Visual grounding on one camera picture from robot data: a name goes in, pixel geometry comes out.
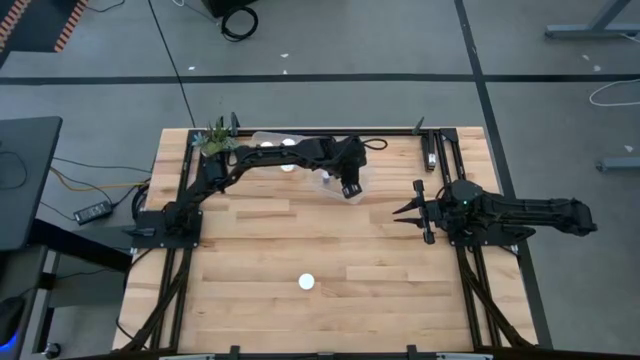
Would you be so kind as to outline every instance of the white ball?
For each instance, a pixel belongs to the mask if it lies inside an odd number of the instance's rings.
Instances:
[[[315,282],[316,281],[311,274],[302,274],[300,275],[300,279],[298,279],[298,284],[302,290],[311,290]]]

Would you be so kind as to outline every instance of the black floor stripe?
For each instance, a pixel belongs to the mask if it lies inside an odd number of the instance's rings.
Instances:
[[[469,25],[469,19],[467,17],[467,12],[465,10],[463,0],[455,0],[455,5],[456,11],[458,13],[458,19],[460,20],[460,27],[462,29],[464,42],[467,47],[471,69],[475,77],[475,84],[476,88],[478,89],[478,96],[480,97],[480,104],[482,106],[482,112],[484,114],[485,122],[487,125],[489,140],[491,143],[491,148],[493,150],[493,156],[496,162],[500,184],[502,185],[502,191],[506,196],[515,196],[515,190],[513,188],[511,175],[509,173],[509,166],[507,164],[507,157],[504,153],[504,148],[500,139],[498,124],[496,123],[493,108],[491,106],[491,99],[489,98],[487,84],[485,82],[484,76],[482,75],[480,59],[478,58],[476,46],[473,41],[473,34],[471,32],[471,26]],[[551,349],[553,347],[553,344],[551,342],[551,335],[549,333],[549,325],[547,324],[547,318],[544,313],[544,307],[542,305],[542,299],[540,297],[540,289],[536,280],[529,246],[525,241],[520,243],[518,249],[521,255],[520,269],[527,292],[527,298],[529,300],[529,307],[531,309],[531,315],[533,317],[533,324],[536,329],[538,343],[543,348]]]
[[[584,83],[640,79],[640,74],[482,75],[482,74],[298,74],[184,76],[184,84],[252,84],[316,82],[473,82]],[[144,85],[177,84],[175,76],[0,77],[0,85]]]

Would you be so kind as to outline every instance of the wooden tabletop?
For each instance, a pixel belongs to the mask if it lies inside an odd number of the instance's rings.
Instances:
[[[147,209],[175,200],[187,132],[163,131]],[[468,179],[498,192],[483,129],[458,134]],[[404,352],[409,344],[419,351],[472,350],[454,249],[440,231],[436,244],[426,245],[419,229],[394,223],[391,214],[414,196],[413,180],[423,179],[425,195],[435,197],[440,170],[424,171],[418,137],[386,139],[386,150],[367,152],[369,193],[358,205],[318,193],[303,169],[253,169],[226,195],[202,204],[180,353],[228,353],[231,345],[244,353]],[[448,159],[452,166],[450,152]],[[496,304],[535,343],[516,258],[484,250]],[[165,250],[153,250],[131,271],[120,315],[130,333],[156,304],[164,259]],[[312,290],[299,287],[303,273],[315,277]],[[488,343],[484,310],[476,305]],[[166,318],[164,344],[172,317]],[[127,341],[118,332],[114,347]]]

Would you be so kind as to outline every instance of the black metal frame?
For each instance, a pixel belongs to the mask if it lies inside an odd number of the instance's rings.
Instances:
[[[178,193],[181,193],[186,189],[187,180],[189,176],[189,169],[191,164],[191,154],[193,153],[190,139],[192,136],[201,130],[190,130],[186,139],[185,157],[180,176],[180,187]],[[254,129],[237,129],[237,136],[245,137],[251,136],[257,131],[272,131],[279,133],[286,133],[292,135],[305,135],[305,136],[346,136],[354,135],[357,133],[359,136],[435,136],[435,146],[437,148],[438,159],[440,167],[442,169],[443,182],[450,183],[452,181],[449,170],[449,162],[446,156],[445,142],[449,142],[454,157],[454,166],[456,169],[456,175],[460,179],[466,178],[466,172],[464,164],[462,162],[462,154],[460,151],[460,144],[458,141],[458,135],[455,128],[445,129],[411,129],[411,128],[364,128],[364,129],[274,129],[274,128],[254,128]],[[428,157],[428,147],[422,146],[423,156]],[[455,246],[457,261],[460,269],[460,277],[462,280],[463,295],[465,299],[465,306],[467,311],[467,318],[469,322],[469,331],[471,334],[471,340],[473,344],[473,353],[492,355],[496,358],[505,359],[547,359],[547,358],[561,358],[561,359],[595,359],[601,358],[605,354],[595,353],[582,353],[582,352],[569,352],[569,351],[555,351],[549,349],[539,349],[533,347],[526,340],[521,338],[517,331],[510,325],[506,317],[502,314],[500,309],[491,299],[491,290],[489,287],[488,277],[486,273],[486,265],[484,262],[484,256],[482,254],[481,246],[469,247],[468,250],[472,252],[474,262],[476,266],[476,273],[471,269],[471,265],[467,259],[467,248],[464,246]],[[192,249],[183,250],[183,263],[180,265],[181,270],[171,280],[171,274],[173,271],[173,262],[175,261],[175,249],[167,249],[167,255],[165,257],[165,264],[162,274],[162,282],[160,284],[160,294],[158,297],[158,305],[149,316],[149,319],[145,322],[143,328],[136,333],[134,340],[127,344],[120,350],[116,350],[111,354],[89,356],[83,358],[76,358],[76,360],[155,360],[163,356],[177,355],[178,344],[180,340],[180,330],[182,323],[182,316],[186,300],[186,291],[188,286],[188,272],[190,267],[190,261],[192,257]],[[491,346],[485,346],[483,344],[482,335],[480,332],[480,325],[478,322],[478,314],[475,307],[474,294],[482,302],[485,307],[486,317],[488,321],[489,335]],[[177,296],[175,304],[175,312],[173,323],[171,325],[171,337],[169,347],[159,348],[160,339],[162,336],[162,327],[164,320],[164,312],[169,303],[173,300],[173,297]],[[513,348],[504,348],[500,342],[500,332],[502,332],[514,346]],[[151,337],[151,343],[149,350],[142,350],[142,345]],[[216,359],[224,360],[238,360],[240,357],[243,359],[289,359],[297,360],[302,358],[309,359],[444,359],[448,356],[446,353],[435,352],[418,352],[415,345],[407,345],[407,352],[401,353],[306,353],[306,354],[240,354],[239,346],[231,346],[228,354],[209,354],[215,355]],[[606,354],[607,357],[616,359],[632,359],[633,356],[627,355],[614,355]]]

